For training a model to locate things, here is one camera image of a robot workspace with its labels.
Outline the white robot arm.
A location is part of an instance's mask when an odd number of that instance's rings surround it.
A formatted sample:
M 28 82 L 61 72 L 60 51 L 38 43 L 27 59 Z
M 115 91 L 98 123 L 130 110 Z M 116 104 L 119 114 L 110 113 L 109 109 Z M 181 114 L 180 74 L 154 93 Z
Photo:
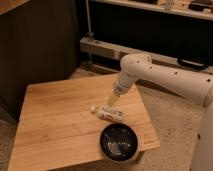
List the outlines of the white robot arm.
M 154 64 L 146 53 L 125 55 L 113 84 L 118 95 L 126 94 L 139 79 L 158 84 L 204 107 L 190 171 L 213 171 L 213 75 Z

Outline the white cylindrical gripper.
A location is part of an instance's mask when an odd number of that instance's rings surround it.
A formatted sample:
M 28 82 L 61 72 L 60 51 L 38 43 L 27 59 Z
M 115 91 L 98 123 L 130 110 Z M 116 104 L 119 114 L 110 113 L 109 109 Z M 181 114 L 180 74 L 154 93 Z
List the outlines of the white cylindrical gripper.
M 131 89 L 131 87 L 137 80 L 137 76 L 130 75 L 121 71 L 113 83 L 113 91 L 117 95 L 124 95 Z M 116 104 L 119 98 L 120 96 L 115 96 L 114 94 L 111 94 L 107 100 L 107 105 L 112 106 L 113 104 Z

